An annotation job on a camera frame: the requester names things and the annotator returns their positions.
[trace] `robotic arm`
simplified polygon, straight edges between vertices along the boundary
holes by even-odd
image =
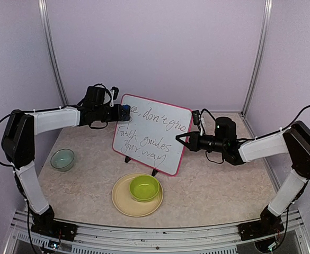
[[[92,127],[94,121],[101,121],[106,125],[113,121],[129,121],[130,106],[113,104],[118,89],[113,87],[109,91],[104,86],[99,86],[102,85],[88,87],[84,99],[78,105],[32,113],[14,110],[11,113],[2,138],[2,148],[13,167],[17,187],[31,210],[33,232],[73,241],[77,228],[74,224],[54,220],[54,211],[44,197],[34,166],[34,136],[46,131],[83,125],[102,129]]]
[[[254,239],[283,231],[281,214],[303,193],[310,180],[310,129],[302,122],[254,140],[237,139],[236,124],[228,117],[215,119],[215,135],[204,134],[199,111],[193,111],[193,122],[200,131],[177,135],[176,139],[191,151],[220,152],[223,161],[241,165],[252,160],[289,153],[292,170],[276,196],[262,211],[261,220],[239,225],[242,240]],[[185,142],[181,138],[189,137]]]

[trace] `marble-patterned table surface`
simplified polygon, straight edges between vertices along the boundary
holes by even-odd
[[[237,136],[249,138],[238,114]],[[214,133],[214,122],[206,114],[206,130]],[[88,126],[63,129],[40,173],[39,181],[55,217],[97,225],[137,228],[179,228],[216,225],[259,218],[275,192],[262,160],[241,166],[217,165],[207,161],[204,151],[186,150],[179,174],[161,173],[156,178],[164,189],[162,205],[146,217],[128,217],[113,205],[111,191],[116,181],[129,173],[152,169],[137,162],[124,163],[124,156],[112,150],[114,123],[103,130]],[[76,164],[68,172],[58,172],[50,157],[61,148],[76,154]],[[221,161],[221,155],[209,158]]]

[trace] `red whiteboard border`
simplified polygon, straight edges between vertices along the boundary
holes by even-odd
[[[124,98],[124,96],[126,96],[126,95],[132,96],[132,97],[136,97],[136,98],[140,98],[140,99],[146,99],[146,100],[152,101],[152,102],[158,102],[158,103],[166,104],[166,105],[173,106],[173,107],[182,108],[182,109],[184,109],[184,110],[189,110],[189,111],[191,112],[191,109],[189,109],[189,108],[187,108],[187,107],[181,107],[181,106],[177,106],[177,105],[174,105],[174,104],[170,104],[170,103],[166,103],[166,102],[161,102],[161,101],[157,101],[157,100],[155,100],[155,99],[149,99],[149,98],[145,98],[145,97],[141,97],[141,96],[137,96],[137,95],[132,95],[132,94],[123,94],[122,99],[121,99],[121,105],[122,105],[122,102],[123,102],[123,98]],[[115,152],[119,153],[120,155],[126,156],[124,153],[121,153],[121,152],[119,152],[119,151],[116,151],[116,150],[113,148],[114,137],[116,136],[116,131],[117,131],[117,124],[118,124],[118,123],[116,123],[116,127],[114,128],[114,134],[113,134],[113,140],[112,140],[112,149],[113,149]],[[189,132],[190,129],[191,129],[191,124],[192,124],[192,117],[190,118],[190,124],[189,124],[189,128],[188,128],[188,132]],[[149,168],[156,169],[157,171],[159,171],[159,172],[161,172],[161,173],[163,173],[163,174],[166,174],[166,175],[168,175],[168,176],[176,176],[176,175],[179,173],[179,171],[180,171],[180,167],[181,167],[181,164],[182,164],[182,159],[183,159],[184,152],[185,152],[185,147],[183,147],[181,159],[180,159],[180,162],[179,162],[179,164],[178,164],[177,171],[176,171],[176,173],[175,173],[174,175],[170,175],[170,174],[168,174],[168,173],[166,173],[166,172],[163,172],[163,171],[161,171],[161,170],[159,170],[159,169],[157,169],[157,168],[151,167],[151,166],[149,166],[149,165],[147,165],[147,164],[145,164],[145,163],[143,163],[143,162],[141,162],[141,161],[139,161],[139,160],[136,160],[136,159],[134,159],[134,158],[132,158],[132,160],[134,160],[134,161],[136,161],[136,162],[138,162],[138,163],[141,163],[141,164],[143,164],[144,166],[147,166],[147,167],[149,167]]]

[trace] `yellow plate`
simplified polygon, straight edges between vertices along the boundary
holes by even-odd
[[[112,202],[121,213],[131,217],[147,216],[157,210],[163,201],[163,189],[160,183],[160,191],[150,202],[139,202],[130,193],[130,183],[136,177],[146,175],[133,173],[120,178],[112,189]]]

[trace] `metal corner post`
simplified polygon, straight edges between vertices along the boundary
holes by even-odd
[[[265,0],[265,8],[264,8],[264,15],[263,15],[263,22],[262,22],[262,28],[261,28],[261,35],[260,35],[260,41],[259,41],[259,47],[256,54],[254,69],[251,75],[250,79],[250,85],[249,90],[245,98],[245,102],[242,108],[242,115],[246,117],[249,106],[254,94],[254,90],[257,83],[257,78],[260,72],[260,67],[263,59],[263,53],[264,53],[264,46],[265,41],[267,40],[268,35],[268,28],[270,23],[270,16],[271,16],[271,9],[272,9],[272,0]]]
[[[38,4],[39,4],[40,16],[42,19],[42,24],[43,24],[44,33],[45,33],[47,46],[48,46],[50,62],[51,62],[52,70],[54,72],[54,77],[56,81],[59,98],[61,100],[62,105],[65,106],[65,105],[68,105],[69,103],[68,103],[68,99],[67,99],[67,96],[64,90],[63,83],[60,78],[54,45],[52,43],[51,28],[50,28],[48,10],[47,10],[47,2],[46,0],[38,0]]]

